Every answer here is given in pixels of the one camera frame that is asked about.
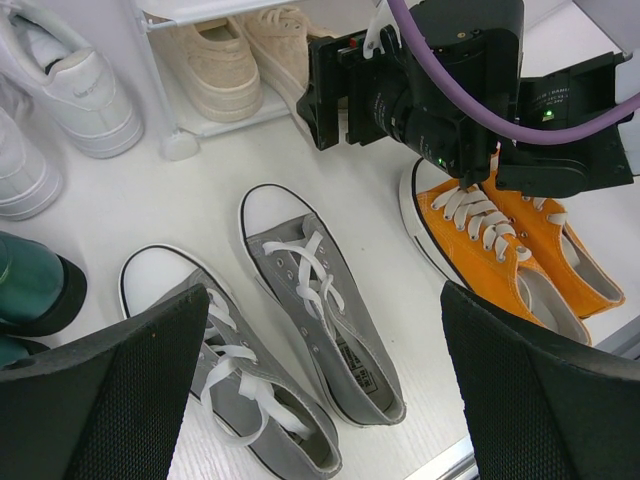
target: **white shelf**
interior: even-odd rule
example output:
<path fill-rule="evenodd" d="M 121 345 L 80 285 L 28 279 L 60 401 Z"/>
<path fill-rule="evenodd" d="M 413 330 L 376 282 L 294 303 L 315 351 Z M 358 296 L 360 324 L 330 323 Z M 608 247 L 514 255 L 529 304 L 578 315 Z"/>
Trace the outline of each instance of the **white shelf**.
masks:
<path fill-rule="evenodd" d="M 271 87 L 262 84 L 264 103 L 255 115 L 232 123 L 219 123 L 203 117 L 191 104 L 187 95 L 178 82 L 176 76 L 169 67 L 157 55 L 156 65 L 162 79 L 167 98 L 176 117 L 177 126 L 186 132 L 192 133 L 198 138 L 213 137 L 222 133 L 238 130 L 249 125 L 266 122 L 274 118 L 284 117 L 289 114 L 287 105 L 282 97 Z"/>
<path fill-rule="evenodd" d="M 214 18 L 268 8 L 293 0 L 136 0 L 138 8 L 156 17 L 172 20 L 169 25 L 189 25 Z"/>

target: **yellow sneaker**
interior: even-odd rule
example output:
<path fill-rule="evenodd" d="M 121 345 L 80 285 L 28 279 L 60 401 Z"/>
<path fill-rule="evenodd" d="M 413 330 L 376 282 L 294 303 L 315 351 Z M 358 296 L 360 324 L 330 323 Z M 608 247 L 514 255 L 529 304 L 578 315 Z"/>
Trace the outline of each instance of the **yellow sneaker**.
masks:
<path fill-rule="evenodd" d="M 584 319 L 622 305 L 622 290 L 589 255 L 555 200 L 496 189 L 496 173 L 482 184 L 487 197 L 510 219 L 522 244 L 545 269 L 575 314 Z"/>
<path fill-rule="evenodd" d="M 408 169 L 400 184 L 407 232 L 447 278 L 489 302 L 579 343 L 591 337 L 509 219 L 478 187 L 457 180 L 425 160 Z"/>

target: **cable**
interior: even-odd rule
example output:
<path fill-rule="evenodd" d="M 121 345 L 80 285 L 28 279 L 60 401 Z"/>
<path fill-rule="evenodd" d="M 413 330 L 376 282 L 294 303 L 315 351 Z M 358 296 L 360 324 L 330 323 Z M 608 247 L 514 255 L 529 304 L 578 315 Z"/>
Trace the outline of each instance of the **cable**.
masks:
<path fill-rule="evenodd" d="M 487 110 L 469 95 L 445 70 L 427 45 L 413 20 L 405 0 L 387 0 L 402 37 L 433 83 L 451 102 L 483 127 L 506 138 L 532 145 L 562 145 L 577 142 L 616 124 L 640 109 L 640 93 L 603 115 L 577 127 L 565 130 L 535 130 L 515 125 Z"/>

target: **shoe label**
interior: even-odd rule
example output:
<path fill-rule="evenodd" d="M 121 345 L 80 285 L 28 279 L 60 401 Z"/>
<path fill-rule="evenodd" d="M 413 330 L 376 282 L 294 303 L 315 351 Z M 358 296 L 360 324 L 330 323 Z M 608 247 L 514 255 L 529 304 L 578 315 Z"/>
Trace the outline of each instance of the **shoe label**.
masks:
<path fill-rule="evenodd" d="M 340 349 L 340 353 L 342 354 L 342 358 L 344 358 L 349 370 L 351 370 L 351 375 L 356 379 L 356 382 L 358 382 L 362 391 L 367 395 L 376 392 L 378 390 L 378 386 L 373 380 L 373 375 L 371 375 L 369 370 L 364 368 L 360 359 L 356 357 L 347 345 L 347 342 L 343 338 L 340 338 L 337 344 Z"/>

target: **white shoelace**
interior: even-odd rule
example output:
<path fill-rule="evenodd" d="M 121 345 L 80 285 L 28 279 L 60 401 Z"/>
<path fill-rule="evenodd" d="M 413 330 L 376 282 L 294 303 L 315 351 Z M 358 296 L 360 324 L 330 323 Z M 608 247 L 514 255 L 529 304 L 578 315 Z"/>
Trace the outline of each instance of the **white shoelace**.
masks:
<path fill-rule="evenodd" d="M 530 202 L 532 200 L 531 197 L 523 196 L 522 200 L 525 202 Z M 542 197 L 534 197 L 533 198 L 533 208 L 536 209 L 537 212 L 541 212 L 544 208 L 544 204 L 547 201 L 547 198 Z M 559 225 L 563 227 L 567 223 L 567 214 L 566 213 L 553 213 L 551 215 L 547 215 L 547 220 L 549 220 L 554 225 Z"/>
<path fill-rule="evenodd" d="M 264 253 L 271 255 L 277 251 L 285 251 L 300 255 L 298 269 L 298 283 L 296 293 L 304 300 L 304 307 L 316 320 L 324 319 L 322 299 L 328 300 L 329 295 L 336 302 L 340 312 L 344 312 L 344 299 L 333 284 L 333 275 L 327 274 L 325 267 L 316 258 L 316 251 L 322 241 L 322 235 L 314 232 L 306 246 L 301 247 L 294 243 L 265 242 L 262 245 Z M 311 270 L 318 280 L 311 280 Z"/>
<path fill-rule="evenodd" d="M 270 25 L 278 25 L 280 23 L 280 17 L 289 13 L 297 13 L 300 9 L 296 7 L 278 7 L 278 8 L 266 8 L 260 10 L 258 13 L 258 21 L 261 23 L 267 23 Z"/>
<path fill-rule="evenodd" d="M 231 327 L 234 331 L 237 331 L 236 322 L 233 321 L 229 315 L 229 305 L 224 300 L 222 295 L 213 289 L 207 289 L 210 295 L 211 301 L 209 302 L 209 315 L 217 318 L 222 323 Z M 219 335 L 220 332 L 216 327 L 207 328 L 205 330 L 204 339 Z M 202 405 L 208 411 L 208 415 L 213 418 L 213 433 L 215 436 L 226 445 L 231 447 L 246 447 L 255 442 L 269 423 L 269 418 L 273 418 L 276 422 L 282 426 L 288 432 L 294 433 L 301 438 L 308 440 L 313 434 L 313 430 L 304 425 L 300 419 L 281 405 L 275 398 L 273 385 L 266 380 L 254 377 L 247 372 L 240 373 L 240 388 L 238 393 L 249 400 L 254 400 L 258 404 L 260 409 L 260 415 L 262 417 L 262 423 L 260 428 L 255 433 L 246 437 L 237 437 L 227 433 L 227 431 L 220 425 L 220 421 L 213 414 L 213 405 L 211 403 L 211 388 L 217 383 L 221 382 L 229 375 L 233 374 L 238 368 L 237 359 L 246 358 L 254 363 L 258 362 L 256 354 L 248 347 L 239 345 L 224 345 L 213 347 L 213 351 L 216 353 L 224 353 L 220 358 L 218 364 L 213 368 L 207 380 L 200 399 Z"/>
<path fill-rule="evenodd" d="M 459 232 L 464 232 L 466 228 L 473 242 L 480 239 L 480 228 L 484 226 L 485 231 L 482 235 L 484 249 L 486 251 L 495 249 L 498 262 L 504 262 L 507 259 L 505 252 L 510 244 L 503 237 L 505 235 L 516 237 L 516 231 L 509 223 L 509 219 L 498 210 L 482 190 L 467 192 L 456 187 L 438 196 L 431 204 L 434 210 L 440 210 L 442 207 L 444 207 L 445 220 L 453 220 Z M 471 217 L 468 226 L 467 217 Z M 516 253 L 520 262 L 531 258 L 531 251 L 523 246 L 519 246 Z"/>

